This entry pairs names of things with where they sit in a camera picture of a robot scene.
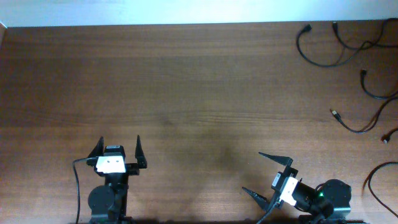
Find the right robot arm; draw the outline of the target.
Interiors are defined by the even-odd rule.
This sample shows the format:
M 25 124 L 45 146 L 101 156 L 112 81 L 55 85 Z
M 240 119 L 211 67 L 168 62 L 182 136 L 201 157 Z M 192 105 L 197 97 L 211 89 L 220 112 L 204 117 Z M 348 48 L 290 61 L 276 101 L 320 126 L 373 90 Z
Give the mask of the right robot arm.
M 263 152 L 259 154 L 285 167 L 275 175 L 271 185 L 274 194 L 269 200 L 257 192 L 242 188 L 265 211 L 259 223 L 262 223 L 274 209 L 282 208 L 285 203 L 305 213 L 298 217 L 299 223 L 348 222 L 346 216 L 351 212 L 351 187 L 348 184 L 338 179 L 330 179 L 312 188 L 296 178 L 298 170 L 292 167 L 292 158 Z

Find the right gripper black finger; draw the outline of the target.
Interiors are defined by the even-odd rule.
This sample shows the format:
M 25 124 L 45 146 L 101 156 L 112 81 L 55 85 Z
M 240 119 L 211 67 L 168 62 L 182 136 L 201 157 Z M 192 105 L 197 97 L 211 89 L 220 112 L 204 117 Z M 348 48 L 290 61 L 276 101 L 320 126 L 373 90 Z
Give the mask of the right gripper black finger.
M 290 167 L 293 163 L 293 159 L 290 157 L 286 157 L 286 156 L 275 156 L 275 155 L 270 155 L 270 154 L 266 154 L 263 152 L 259 152 L 259 154 L 263 157 L 266 157 L 280 165 L 286 166 L 286 167 Z
M 267 211 L 268 207 L 269 207 L 269 201 L 268 199 L 266 199 L 264 196 L 250 190 L 247 189 L 245 187 L 242 187 L 242 189 L 249 194 L 254 200 L 255 202 L 258 204 L 258 206 L 263 210 L 263 211 Z

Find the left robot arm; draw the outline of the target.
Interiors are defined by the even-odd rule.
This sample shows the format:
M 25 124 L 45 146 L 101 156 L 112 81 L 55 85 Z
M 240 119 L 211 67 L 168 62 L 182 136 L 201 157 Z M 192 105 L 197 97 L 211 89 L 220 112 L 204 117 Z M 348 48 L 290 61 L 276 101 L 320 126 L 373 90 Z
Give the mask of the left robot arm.
M 86 164 L 104 178 L 104 184 L 94 188 L 88 196 L 90 223 L 134 223 L 133 218 L 126 215 L 129 177 L 137 176 L 141 169 L 147 168 L 139 136 L 134 157 L 136 162 L 127 163 L 124 147 L 105 146 L 104 138 L 100 138 L 89 153 Z

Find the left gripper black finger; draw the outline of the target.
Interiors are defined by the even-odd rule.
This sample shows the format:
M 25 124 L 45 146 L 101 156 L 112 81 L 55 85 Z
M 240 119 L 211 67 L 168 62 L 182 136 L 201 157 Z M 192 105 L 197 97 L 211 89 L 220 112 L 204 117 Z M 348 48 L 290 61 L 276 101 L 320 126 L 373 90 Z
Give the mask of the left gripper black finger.
M 147 160 L 146 160 L 146 157 L 144 155 L 144 151 L 142 149 L 140 135 L 137 136 L 135 158 L 137 160 L 138 168 L 140 168 L 140 169 L 146 169 L 147 168 Z
M 104 151 L 104 137 L 100 137 L 96 146 L 89 153 L 88 158 L 96 158 L 103 155 Z

